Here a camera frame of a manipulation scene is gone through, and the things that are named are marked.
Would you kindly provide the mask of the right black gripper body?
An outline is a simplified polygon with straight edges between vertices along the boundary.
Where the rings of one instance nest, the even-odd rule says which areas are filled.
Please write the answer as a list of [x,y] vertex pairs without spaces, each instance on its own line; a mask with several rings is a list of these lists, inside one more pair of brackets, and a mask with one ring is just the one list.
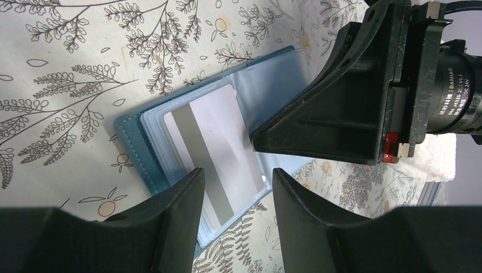
[[401,127],[387,133],[384,161],[414,156],[428,134],[467,134],[481,145],[481,57],[467,53],[464,40],[442,42],[446,15],[481,10],[480,1],[415,5],[409,14],[402,67],[396,89],[404,102]]

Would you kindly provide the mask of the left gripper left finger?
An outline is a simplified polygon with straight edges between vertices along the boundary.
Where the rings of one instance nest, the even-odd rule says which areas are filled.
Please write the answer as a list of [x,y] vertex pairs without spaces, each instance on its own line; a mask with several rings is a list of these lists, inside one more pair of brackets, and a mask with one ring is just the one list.
[[205,173],[106,220],[59,208],[1,209],[2,272],[190,272]]

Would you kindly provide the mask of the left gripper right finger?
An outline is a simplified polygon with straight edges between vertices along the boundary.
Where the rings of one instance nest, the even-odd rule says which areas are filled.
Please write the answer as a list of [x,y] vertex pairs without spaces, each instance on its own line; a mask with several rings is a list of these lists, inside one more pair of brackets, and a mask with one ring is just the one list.
[[479,206],[401,206],[370,219],[281,168],[272,185],[286,272],[481,271]]

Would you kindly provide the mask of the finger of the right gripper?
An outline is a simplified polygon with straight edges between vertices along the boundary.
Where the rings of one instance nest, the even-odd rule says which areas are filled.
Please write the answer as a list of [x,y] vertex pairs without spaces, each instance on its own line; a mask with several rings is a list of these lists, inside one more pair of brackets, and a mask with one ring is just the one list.
[[375,165],[401,80],[410,1],[377,1],[336,36],[318,76],[251,135],[256,151]]

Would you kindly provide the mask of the white striped card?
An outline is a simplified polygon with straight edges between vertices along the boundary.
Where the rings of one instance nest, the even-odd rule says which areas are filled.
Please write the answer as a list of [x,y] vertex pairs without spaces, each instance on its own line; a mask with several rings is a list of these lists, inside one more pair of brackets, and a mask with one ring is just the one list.
[[227,84],[163,115],[185,170],[203,168],[209,232],[229,225],[265,189],[234,87]]

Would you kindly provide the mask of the teal leather card holder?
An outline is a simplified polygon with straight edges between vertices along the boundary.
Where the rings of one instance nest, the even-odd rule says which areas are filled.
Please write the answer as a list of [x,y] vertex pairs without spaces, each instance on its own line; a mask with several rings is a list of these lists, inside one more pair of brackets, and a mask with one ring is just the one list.
[[227,84],[234,87],[248,140],[257,157],[265,189],[229,225],[217,233],[209,232],[201,210],[196,247],[204,249],[252,206],[272,190],[272,172],[282,168],[293,174],[309,162],[309,158],[255,151],[250,134],[272,117],[306,86],[303,70],[292,46],[231,68],[206,80],[119,116],[114,128],[150,194],[156,195],[175,185],[187,171],[174,150],[173,142],[162,120],[163,115]]

